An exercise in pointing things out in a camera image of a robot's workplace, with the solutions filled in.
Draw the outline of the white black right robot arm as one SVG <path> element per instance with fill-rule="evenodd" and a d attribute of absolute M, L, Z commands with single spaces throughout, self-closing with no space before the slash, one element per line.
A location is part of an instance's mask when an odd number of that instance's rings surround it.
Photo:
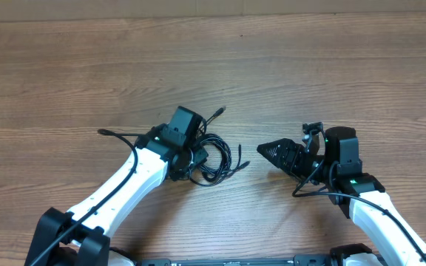
<path fill-rule="evenodd" d="M 330 265 L 426 265 L 426 243 L 393 205 L 383 184 L 362 170 L 355 129 L 302 126 L 302 143 L 283 138 L 257 152 L 298 183 L 292 196 L 327 197 L 379 251 L 352 244 L 331 249 Z"/>

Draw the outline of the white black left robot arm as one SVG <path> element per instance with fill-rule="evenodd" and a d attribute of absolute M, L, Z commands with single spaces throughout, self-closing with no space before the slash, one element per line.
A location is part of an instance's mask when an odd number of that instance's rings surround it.
<path fill-rule="evenodd" d="M 197 141 L 205 130 L 206 120 L 183 106 L 144 134 L 99 129 L 128 145 L 128 159 L 68 211 L 50 208 L 41 216 L 26 265 L 108 265 L 111 238 L 134 207 L 167 177 L 178 180 L 205 161 Z"/>

